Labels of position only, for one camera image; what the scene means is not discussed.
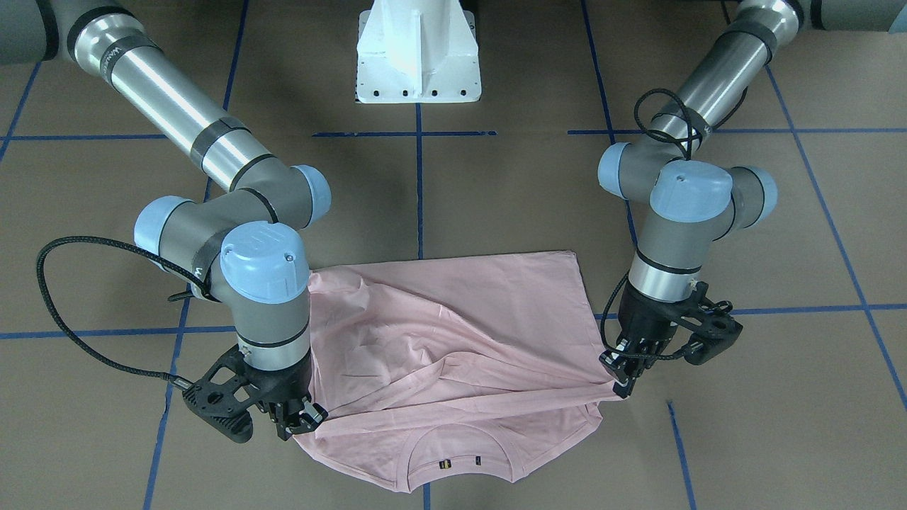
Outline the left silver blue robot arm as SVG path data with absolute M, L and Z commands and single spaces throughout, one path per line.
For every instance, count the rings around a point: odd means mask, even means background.
M 614 143 L 599 161 L 600 187 L 647 208 L 629 271 L 616 285 L 621 333 L 599 360 L 627 398 L 657 361 L 702 365 L 732 346 L 744 327 L 729 301 L 707 297 L 701 278 L 717 239 L 752 228 L 777 206 L 774 178 L 755 166 L 728 168 L 696 152 L 736 113 L 752 80 L 804 31 L 905 32 L 903 1 L 742 1 L 680 89 L 637 141 Z

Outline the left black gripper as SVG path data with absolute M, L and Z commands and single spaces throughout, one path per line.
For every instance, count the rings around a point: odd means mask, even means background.
M 682 358 L 692 352 L 692 345 L 687 343 L 673 354 L 663 353 L 677 332 L 676 319 L 691 303 L 690 291 L 683 300 L 666 302 L 648 297 L 632 284 L 626 286 L 618 312 L 621 335 L 616 351 L 606 348 L 599 356 L 606 371 L 615 378 L 616 396 L 631 396 L 637 380 L 648 369 L 644 358 Z

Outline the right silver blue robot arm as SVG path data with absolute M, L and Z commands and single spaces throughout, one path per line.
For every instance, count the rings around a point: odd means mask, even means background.
M 241 120 L 179 70 L 145 26 L 116 1 L 4 1 L 2 64 L 73 62 L 129 101 L 221 188 L 207 201 L 164 196 L 136 219 L 133 243 L 68 236 L 44 246 L 37 284 L 56 326 L 108 367 L 177 387 L 197 417 L 236 443 L 252 438 L 250 409 L 284 441 L 315 431 L 328 413 L 309 391 L 310 268 L 299 230 L 324 217 L 331 191 L 320 171 L 289 166 Z M 59 314 L 45 277 L 50 252 L 100 244 L 136 253 L 179 277 L 172 300 L 220 302 L 236 342 L 195 381 L 128 367 L 92 349 Z

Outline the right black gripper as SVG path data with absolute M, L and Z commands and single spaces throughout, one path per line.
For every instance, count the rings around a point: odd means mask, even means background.
M 293 434 L 307 434 L 315 431 L 329 416 L 321 404 L 314 401 L 309 384 L 313 365 L 311 354 L 305 354 L 301 361 L 291 367 L 279 370 L 262 370 L 245 364 L 245 375 L 249 383 L 258 391 L 256 408 L 259 412 L 269 412 L 269 419 L 276 427 L 276 435 L 282 441 L 288 441 Z M 291 413 L 287 402 L 294 402 Z

